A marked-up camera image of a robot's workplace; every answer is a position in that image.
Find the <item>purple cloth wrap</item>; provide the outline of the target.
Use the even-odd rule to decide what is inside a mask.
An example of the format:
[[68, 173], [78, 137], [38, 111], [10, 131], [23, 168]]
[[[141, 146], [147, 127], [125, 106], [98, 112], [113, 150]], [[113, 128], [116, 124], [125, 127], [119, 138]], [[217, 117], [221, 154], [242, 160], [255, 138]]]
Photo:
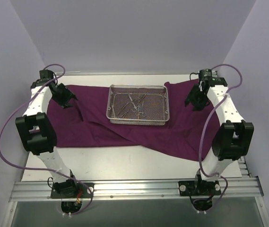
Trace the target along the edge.
[[47, 116], [57, 135], [59, 148], [118, 147], [141, 145], [169, 156], [197, 161], [205, 158], [220, 124], [213, 115], [204, 137], [202, 154], [199, 145], [206, 119], [213, 109], [193, 111], [184, 101], [193, 81], [165, 83], [169, 95], [170, 119], [163, 126], [112, 124], [106, 117], [107, 87], [70, 85], [78, 100], [63, 109], [56, 102], [48, 105]]

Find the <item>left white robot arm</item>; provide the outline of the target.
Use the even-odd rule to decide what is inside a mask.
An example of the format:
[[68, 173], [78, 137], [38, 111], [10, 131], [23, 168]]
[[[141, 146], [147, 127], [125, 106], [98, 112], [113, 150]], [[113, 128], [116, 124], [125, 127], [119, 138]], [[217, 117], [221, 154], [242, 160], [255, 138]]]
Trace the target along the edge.
[[73, 172], [57, 151], [57, 136], [46, 113], [50, 101], [69, 108], [72, 106], [70, 100], [76, 96], [64, 84], [55, 81], [53, 71], [43, 69], [39, 75], [40, 78], [31, 85], [31, 101], [15, 124], [25, 150], [37, 156], [51, 173], [54, 191], [74, 198], [79, 187]]

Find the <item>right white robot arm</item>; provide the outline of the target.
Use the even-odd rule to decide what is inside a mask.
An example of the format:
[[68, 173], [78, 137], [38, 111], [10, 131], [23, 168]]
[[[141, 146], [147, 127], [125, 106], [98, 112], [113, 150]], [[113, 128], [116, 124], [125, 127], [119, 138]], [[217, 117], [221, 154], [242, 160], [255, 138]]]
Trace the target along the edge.
[[201, 178], [193, 183], [194, 192], [204, 195], [210, 190], [209, 182], [217, 180], [230, 164], [247, 155], [254, 126], [239, 114], [230, 96], [233, 87], [228, 87], [226, 80], [219, 77], [215, 69], [199, 70], [196, 74], [198, 82], [193, 85], [184, 104], [192, 105], [194, 111], [203, 111], [208, 105], [213, 105], [202, 130], [200, 155], [206, 129], [213, 115], [218, 117], [220, 124], [208, 154], [205, 158], [199, 157]]

